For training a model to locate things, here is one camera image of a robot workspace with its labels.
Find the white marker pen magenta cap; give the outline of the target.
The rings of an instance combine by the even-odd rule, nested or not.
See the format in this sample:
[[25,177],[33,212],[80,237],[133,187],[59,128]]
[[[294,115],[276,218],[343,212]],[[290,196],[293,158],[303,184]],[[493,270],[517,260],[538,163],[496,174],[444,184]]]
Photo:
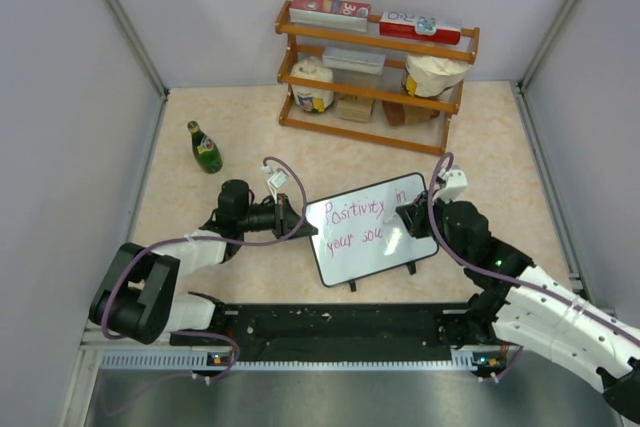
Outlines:
[[[415,198],[413,201],[411,201],[410,203],[405,203],[405,204],[397,205],[397,206],[395,207],[395,209],[396,209],[398,206],[402,206],[402,205],[406,205],[406,204],[424,205],[424,206],[425,206],[425,217],[426,217],[426,216],[427,216],[427,210],[428,210],[428,191],[427,191],[427,190],[424,190],[423,192],[421,192],[420,194],[418,194],[418,195],[416,196],[416,198]],[[384,222],[385,222],[385,223],[388,223],[388,222],[390,222],[390,221],[391,221],[392,219],[394,219],[394,218],[400,218],[400,217],[395,213],[395,210],[385,218]]]

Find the white whiteboard black frame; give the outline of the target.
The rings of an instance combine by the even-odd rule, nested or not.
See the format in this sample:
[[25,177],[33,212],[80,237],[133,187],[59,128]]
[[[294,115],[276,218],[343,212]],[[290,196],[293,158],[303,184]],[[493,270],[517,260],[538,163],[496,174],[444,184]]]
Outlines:
[[433,239],[411,237],[400,218],[384,222],[425,189],[423,175],[413,172],[310,202],[305,217],[318,229],[310,242],[321,283],[353,284],[401,266],[414,272],[417,261],[434,256]]

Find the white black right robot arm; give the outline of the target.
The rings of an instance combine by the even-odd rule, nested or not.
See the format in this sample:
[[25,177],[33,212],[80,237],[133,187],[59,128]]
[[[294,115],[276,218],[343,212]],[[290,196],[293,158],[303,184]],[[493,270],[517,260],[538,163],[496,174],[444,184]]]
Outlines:
[[399,206],[415,238],[432,238],[481,288],[468,304],[476,341],[495,337],[547,358],[580,377],[618,414],[639,420],[639,331],[554,280],[515,247],[494,237],[467,201]]

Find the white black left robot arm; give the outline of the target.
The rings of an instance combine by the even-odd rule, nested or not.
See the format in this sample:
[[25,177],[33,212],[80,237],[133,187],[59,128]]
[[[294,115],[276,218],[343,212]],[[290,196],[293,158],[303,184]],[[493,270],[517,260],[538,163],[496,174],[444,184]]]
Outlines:
[[278,241],[318,233],[285,194],[256,203],[247,182],[225,182],[217,208],[193,233],[151,248],[121,245],[91,303],[89,320],[104,325],[111,336],[146,345],[164,333],[183,330],[192,330],[205,343],[220,341],[227,321],[215,312],[218,302],[205,294],[178,295],[178,280],[231,260],[245,244],[245,233],[262,231]]

